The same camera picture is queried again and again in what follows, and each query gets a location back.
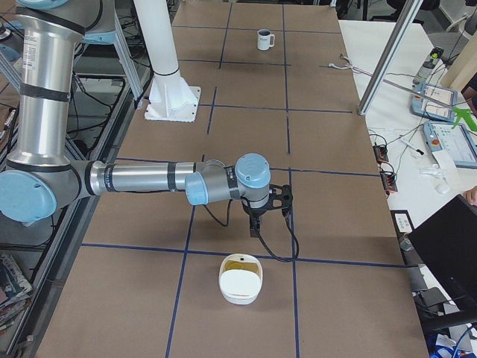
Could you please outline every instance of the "white desk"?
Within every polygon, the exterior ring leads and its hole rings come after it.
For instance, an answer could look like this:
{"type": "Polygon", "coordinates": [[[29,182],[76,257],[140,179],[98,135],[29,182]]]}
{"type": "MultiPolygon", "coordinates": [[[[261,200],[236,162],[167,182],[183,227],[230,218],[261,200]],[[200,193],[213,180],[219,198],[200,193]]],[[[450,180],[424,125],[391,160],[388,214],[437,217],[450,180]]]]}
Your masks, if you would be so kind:
{"type": "MultiPolygon", "coordinates": [[[[394,28],[394,23],[341,20],[340,27],[347,55],[353,65],[373,72],[394,28]]],[[[432,47],[423,28],[418,24],[412,24],[398,48],[388,73],[414,75],[432,47]]],[[[433,82],[440,80],[441,73],[443,71],[433,77],[433,82]]],[[[412,77],[387,75],[386,78],[411,88],[412,77]]],[[[354,79],[361,98],[370,77],[355,73],[354,79]]],[[[460,94],[459,96],[458,103],[464,101],[460,94]]],[[[410,94],[383,83],[366,114],[368,128],[383,135],[388,141],[409,132],[418,126],[421,120],[420,116],[415,116],[410,112],[410,101],[410,94]]],[[[388,205],[392,210],[409,211],[414,226],[418,226],[455,195],[477,185],[477,170],[458,169],[462,185],[454,186],[450,192],[441,195],[435,190],[441,180],[419,173],[419,168],[428,168],[436,163],[424,143],[421,128],[413,136],[411,142],[423,150],[426,155],[420,156],[411,149],[404,153],[398,171],[397,188],[399,192],[390,195],[388,205]]],[[[400,141],[393,142],[388,147],[389,160],[395,169],[399,165],[399,157],[404,149],[405,145],[400,141]]]]}

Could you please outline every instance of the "white post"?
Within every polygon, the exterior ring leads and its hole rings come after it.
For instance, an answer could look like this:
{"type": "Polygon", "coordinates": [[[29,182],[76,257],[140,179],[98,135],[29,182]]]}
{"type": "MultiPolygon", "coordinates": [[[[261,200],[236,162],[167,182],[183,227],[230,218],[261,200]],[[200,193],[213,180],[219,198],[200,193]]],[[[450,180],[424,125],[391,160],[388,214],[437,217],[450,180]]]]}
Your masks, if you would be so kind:
{"type": "Polygon", "coordinates": [[[193,122],[200,87],[189,87],[180,77],[171,20],[165,0],[134,0],[154,79],[145,118],[193,122]]]}

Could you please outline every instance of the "label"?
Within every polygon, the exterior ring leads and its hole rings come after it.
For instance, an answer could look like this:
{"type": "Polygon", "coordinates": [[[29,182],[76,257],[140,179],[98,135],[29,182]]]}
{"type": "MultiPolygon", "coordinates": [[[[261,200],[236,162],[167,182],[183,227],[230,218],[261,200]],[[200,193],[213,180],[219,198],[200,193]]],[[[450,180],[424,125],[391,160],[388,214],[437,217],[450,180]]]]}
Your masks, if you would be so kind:
{"type": "Polygon", "coordinates": [[[396,218],[397,228],[400,233],[410,233],[412,231],[411,224],[409,223],[406,214],[394,214],[394,218],[396,218]]]}
{"type": "Polygon", "coordinates": [[[38,37],[25,35],[23,41],[23,69],[37,70],[38,37]]]}

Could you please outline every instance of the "robotic arm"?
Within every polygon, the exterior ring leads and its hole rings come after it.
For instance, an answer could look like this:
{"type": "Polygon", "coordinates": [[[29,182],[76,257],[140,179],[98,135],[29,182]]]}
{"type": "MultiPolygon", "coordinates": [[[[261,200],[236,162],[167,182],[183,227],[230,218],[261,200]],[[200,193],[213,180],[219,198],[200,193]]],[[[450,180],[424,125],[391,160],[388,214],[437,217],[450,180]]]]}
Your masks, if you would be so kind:
{"type": "MultiPolygon", "coordinates": [[[[66,158],[64,145],[75,45],[86,32],[101,38],[114,31],[114,3],[113,0],[17,1],[25,43],[18,142],[7,156],[7,170],[0,173],[0,211],[4,215],[31,223],[88,196],[161,190],[185,190],[192,205],[242,200],[250,216],[253,236],[258,234],[260,217],[266,211],[281,209],[283,215],[289,213],[290,187],[270,184],[267,160],[258,154],[244,155],[235,166],[225,166],[217,160],[130,166],[72,162],[66,158]]],[[[149,1],[135,1],[142,29],[148,29],[146,44],[154,38],[151,18],[144,15],[151,8],[160,7],[160,26],[167,36],[164,45],[149,46],[154,48],[149,52],[155,81],[148,112],[175,120],[189,111],[194,101],[197,104],[198,99],[180,77],[166,3],[153,1],[154,7],[148,8],[149,1]],[[167,58],[160,58],[158,48],[164,50],[162,57],[167,58]]]]}

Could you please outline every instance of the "computer monitor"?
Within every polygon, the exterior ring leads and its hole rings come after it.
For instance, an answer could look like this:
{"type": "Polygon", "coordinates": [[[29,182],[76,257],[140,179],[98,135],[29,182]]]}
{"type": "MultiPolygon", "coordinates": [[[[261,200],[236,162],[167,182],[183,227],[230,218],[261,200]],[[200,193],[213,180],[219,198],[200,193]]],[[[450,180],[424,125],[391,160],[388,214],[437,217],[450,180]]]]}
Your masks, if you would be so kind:
{"type": "Polygon", "coordinates": [[[457,195],[409,239],[461,311],[455,319],[441,318],[440,327],[477,322],[477,208],[457,195]]]}

